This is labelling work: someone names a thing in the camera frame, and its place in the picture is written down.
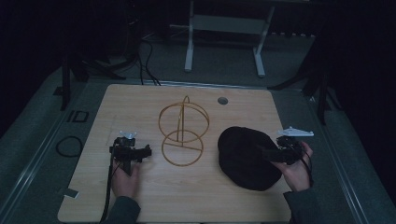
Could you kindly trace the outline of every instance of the gray surface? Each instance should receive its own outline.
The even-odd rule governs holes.
[[[287,39],[283,36],[270,36],[265,42],[262,55],[267,71],[265,78],[257,77],[251,49],[245,47],[213,48],[197,44],[192,72],[186,74],[183,71],[186,47],[172,43],[157,43],[154,44],[148,67],[159,80],[264,88],[293,76],[311,43],[312,39],[304,37]],[[148,46],[142,46],[144,59],[144,55],[148,53]],[[133,67],[120,72],[128,78],[117,82],[138,83],[136,71],[137,68]],[[67,117],[72,109],[89,111],[89,120],[86,123],[63,121],[54,136],[43,166],[38,170],[10,223],[59,223],[56,218],[62,202],[59,191],[67,187],[77,160],[60,157],[55,153],[54,144],[70,134],[77,135],[85,142],[106,86],[116,83],[106,77],[91,78],[88,84],[81,87],[82,94],[73,98],[73,104],[68,111],[60,112],[61,98],[52,96],[55,87],[60,85],[60,80],[59,71],[50,76],[0,140],[1,202],[4,202],[12,190],[25,163],[40,147],[53,122],[61,116]],[[304,83],[300,82],[291,88],[300,89],[302,84]],[[369,223],[394,223],[395,208],[383,190],[345,114],[336,110],[327,111],[328,124],[323,127],[313,113],[316,104],[308,101],[298,91],[273,91],[273,95],[285,128],[293,126],[316,133],[315,137],[304,140],[315,151],[315,191],[329,223],[354,223],[345,197],[346,191],[342,187],[343,180],[340,179],[337,173],[339,170],[332,161],[332,149],[336,150]],[[63,145],[70,146],[70,149],[77,147],[74,141],[64,142]]]

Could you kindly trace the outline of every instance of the cable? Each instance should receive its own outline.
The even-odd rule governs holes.
[[[113,174],[111,175],[111,179],[113,179],[113,175],[116,173],[116,171],[119,169],[120,166],[121,166],[121,163],[117,164],[116,169],[114,170]]]
[[[67,155],[67,154],[62,153],[61,150],[59,149],[59,145],[60,145],[62,142],[64,142],[65,140],[70,139],[70,138],[73,138],[73,139],[78,140],[78,143],[79,143],[79,153],[78,153],[78,154],[75,154],[75,155]],[[83,145],[82,145],[81,140],[80,140],[79,138],[75,137],[75,136],[72,136],[72,135],[66,136],[65,138],[63,138],[61,141],[59,141],[59,142],[56,144],[56,152],[57,152],[59,155],[61,155],[61,156],[63,156],[63,157],[66,157],[66,158],[79,157],[79,156],[81,155],[81,153],[82,153],[82,148],[83,148]]]
[[[300,159],[300,161],[303,162],[306,171],[308,172],[308,176],[309,176],[309,186],[312,187],[314,186],[314,179],[312,178],[312,161],[311,161],[311,157],[308,155],[308,153],[306,153],[306,151],[304,151],[305,155],[308,157],[308,161],[309,161],[309,165],[306,164],[305,160],[303,158]]]
[[[108,205],[110,203],[110,191],[111,191],[111,178],[113,177],[113,161],[114,161],[114,148],[116,146],[116,142],[113,143],[113,149],[111,150],[110,156],[110,165],[108,166],[108,174],[107,174],[107,187],[106,187],[106,202],[105,208],[103,209],[103,214],[99,222],[105,221],[107,217]]]
[[[151,72],[149,71],[149,58],[151,57],[153,47],[152,47],[151,43],[149,43],[147,40],[142,39],[142,43],[148,44],[150,46],[150,51],[149,51],[149,54],[148,54],[148,57],[146,59],[144,67],[143,67],[143,62],[142,62],[142,58],[141,58],[140,54],[137,54],[137,60],[139,61],[139,68],[140,68],[140,73],[139,73],[140,82],[141,82],[142,85],[144,85],[144,82],[143,82],[143,71],[145,71],[148,74],[148,76],[151,78],[151,80],[152,80],[152,82],[154,83],[155,86],[157,86],[157,85],[161,86],[161,83],[158,80],[158,78],[156,78],[154,75],[152,75]]]

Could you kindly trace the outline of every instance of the wire sculpture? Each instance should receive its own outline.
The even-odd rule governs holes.
[[[177,129],[170,133],[166,133],[163,129],[163,126],[161,125],[161,119],[163,117],[164,112],[167,111],[171,107],[180,107],[180,110],[178,112],[178,119],[177,119]],[[202,133],[196,133],[192,130],[187,130],[185,128],[185,111],[186,111],[185,109],[186,109],[186,107],[197,111],[199,114],[201,114],[205,118],[206,126]],[[189,165],[196,163],[201,158],[201,156],[204,152],[204,142],[202,141],[202,136],[204,136],[204,134],[206,134],[207,130],[209,129],[209,122],[210,121],[209,121],[209,116],[208,116],[207,112],[198,104],[190,102],[189,96],[185,96],[183,99],[183,102],[181,102],[181,103],[175,103],[175,104],[169,105],[166,108],[164,108],[161,111],[159,119],[158,119],[158,127],[160,128],[160,131],[163,134],[163,136],[165,136],[165,138],[163,139],[163,144],[162,144],[162,153],[163,153],[163,156],[165,157],[165,159],[169,163],[171,163],[175,166],[189,166]],[[186,137],[185,133],[190,133],[194,137],[191,139],[186,139],[187,137]],[[191,143],[194,141],[199,141],[201,146],[200,147],[189,147],[188,143]],[[174,162],[166,156],[165,149],[164,149],[165,146],[181,147],[181,148],[190,149],[190,150],[198,150],[199,155],[197,158],[195,158],[195,160],[193,160],[191,162],[187,162],[187,163]]]

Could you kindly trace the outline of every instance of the hand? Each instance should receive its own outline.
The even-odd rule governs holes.
[[[309,166],[309,158],[312,156],[313,151],[307,143],[301,142],[301,144],[306,152],[303,160]],[[302,161],[297,161],[292,165],[287,165],[283,162],[272,162],[272,164],[285,176],[286,183],[288,183],[292,191],[301,191],[310,188],[309,175]]]
[[[131,176],[129,176],[113,161],[111,188],[116,197],[126,196],[133,198],[136,195],[139,183],[139,170],[140,163],[137,163],[131,167]]]

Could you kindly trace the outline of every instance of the wooden board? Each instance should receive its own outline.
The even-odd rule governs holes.
[[[209,128],[202,137],[202,157],[190,166],[179,167],[162,154],[165,137],[158,120],[164,108],[181,103],[185,96],[207,112]],[[219,104],[220,97],[227,98],[228,104]],[[204,131],[205,118],[185,108],[185,129]],[[166,132],[177,129],[178,112],[172,107],[163,113],[161,125]],[[253,191],[237,187],[220,170],[219,135],[231,126],[263,131],[274,141],[278,137],[276,132],[283,129],[269,91],[110,85],[69,185],[79,195],[76,199],[64,197],[58,218],[62,222],[100,219],[105,206],[108,148],[120,131],[125,131],[137,132],[136,147],[150,144],[152,148],[152,156],[141,165],[136,197],[142,208],[139,222],[288,221],[290,210],[282,193],[290,189],[283,177],[267,191]],[[177,162],[196,156],[190,152],[175,153],[172,149],[165,152]]]

